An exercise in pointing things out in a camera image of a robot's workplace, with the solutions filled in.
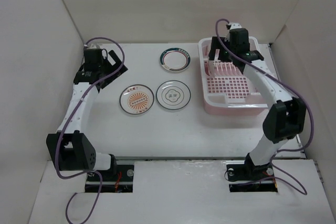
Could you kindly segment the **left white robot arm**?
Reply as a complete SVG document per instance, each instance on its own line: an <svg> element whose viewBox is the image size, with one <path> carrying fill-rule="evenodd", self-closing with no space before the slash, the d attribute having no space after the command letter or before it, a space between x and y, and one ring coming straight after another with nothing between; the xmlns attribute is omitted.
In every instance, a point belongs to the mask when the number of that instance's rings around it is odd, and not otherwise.
<svg viewBox="0 0 336 224"><path fill-rule="evenodd" d="M113 50L105 49L86 49L84 58L66 115L57 132L48 134L46 144L57 171L99 170L105 180L112 180L118 172L115 157L98 153L84 131L95 99L117 77L122 62Z"/></svg>

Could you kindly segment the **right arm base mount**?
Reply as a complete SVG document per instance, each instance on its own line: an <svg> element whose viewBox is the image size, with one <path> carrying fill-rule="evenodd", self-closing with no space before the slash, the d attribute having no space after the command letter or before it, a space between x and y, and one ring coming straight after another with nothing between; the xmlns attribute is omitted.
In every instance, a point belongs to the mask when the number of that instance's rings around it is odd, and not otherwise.
<svg viewBox="0 0 336 224"><path fill-rule="evenodd" d="M227 164L225 176L231 193L278 192L270 164L254 170L245 164Z"/></svg>

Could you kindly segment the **orange sunburst plate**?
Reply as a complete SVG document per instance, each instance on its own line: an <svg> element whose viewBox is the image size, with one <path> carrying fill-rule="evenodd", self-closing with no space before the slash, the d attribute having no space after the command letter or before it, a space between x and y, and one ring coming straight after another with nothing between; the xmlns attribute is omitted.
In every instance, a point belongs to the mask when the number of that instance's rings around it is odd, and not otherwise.
<svg viewBox="0 0 336 224"><path fill-rule="evenodd" d="M153 91L145 85L134 84L125 88L119 97L121 109L130 115L147 112L154 103Z"/></svg>
<svg viewBox="0 0 336 224"><path fill-rule="evenodd" d="M219 56L219 49L210 50L208 54L208 72L212 77L216 76L217 62Z"/></svg>

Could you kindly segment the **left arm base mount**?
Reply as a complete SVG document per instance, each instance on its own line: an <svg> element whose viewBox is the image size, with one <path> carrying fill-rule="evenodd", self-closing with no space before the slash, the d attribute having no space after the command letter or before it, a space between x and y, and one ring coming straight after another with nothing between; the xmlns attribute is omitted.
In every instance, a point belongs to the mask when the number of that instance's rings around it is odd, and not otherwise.
<svg viewBox="0 0 336 224"><path fill-rule="evenodd" d="M118 164L117 173L113 175L107 170L100 171L102 176L102 193L132 193L134 179L134 163ZM97 174L89 173L85 183L86 193L97 193L100 179Z"/></svg>

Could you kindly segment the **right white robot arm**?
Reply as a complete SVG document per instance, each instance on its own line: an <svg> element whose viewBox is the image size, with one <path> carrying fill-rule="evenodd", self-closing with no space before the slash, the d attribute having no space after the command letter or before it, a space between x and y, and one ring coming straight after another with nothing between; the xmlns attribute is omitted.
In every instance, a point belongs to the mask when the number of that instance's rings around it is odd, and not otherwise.
<svg viewBox="0 0 336 224"><path fill-rule="evenodd" d="M261 53L251 50L247 29L238 23L228 23L227 29L225 37L212 37L208 54L199 54L207 60L202 69L206 110L234 110L233 99L238 107L246 107L253 96L244 86L246 79L257 89L269 110L263 136L243 164L227 166L229 181L257 182L273 175L274 156L302 132L310 109L300 95L271 75Z"/></svg>

